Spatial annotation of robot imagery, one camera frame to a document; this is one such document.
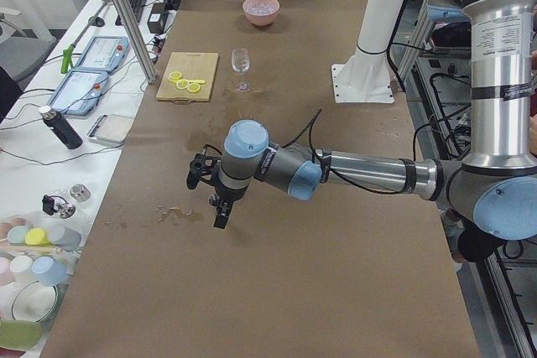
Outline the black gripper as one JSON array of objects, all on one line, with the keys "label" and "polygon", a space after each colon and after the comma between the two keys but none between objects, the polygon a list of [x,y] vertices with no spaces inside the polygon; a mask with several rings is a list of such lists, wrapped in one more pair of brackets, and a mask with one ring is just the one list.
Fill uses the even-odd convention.
[{"label": "black gripper", "polygon": [[212,194],[209,196],[209,205],[216,209],[216,218],[214,226],[218,229],[225,229],[229,219],[230,212],[232,211],[234,201],[226,198],[222,198],[218,194]]}]

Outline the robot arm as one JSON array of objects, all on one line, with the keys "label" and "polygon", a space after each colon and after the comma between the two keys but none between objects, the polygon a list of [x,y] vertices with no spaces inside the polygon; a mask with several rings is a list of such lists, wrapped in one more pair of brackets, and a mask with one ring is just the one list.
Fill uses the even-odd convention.
[{"label": "robot arm", "polygon": [[381,158],[273,143],[254,120],[235,122],[218,157],[198,155],[187,184],[216,191],[215,225],[257,179],[298,200],[342,181],[381,195],[439,201],[504,240],[536,233],[536,159],[529,150],[531,35],[536,0],[429,0],[435,21],[471,23],[471,148],[461,161]]}]

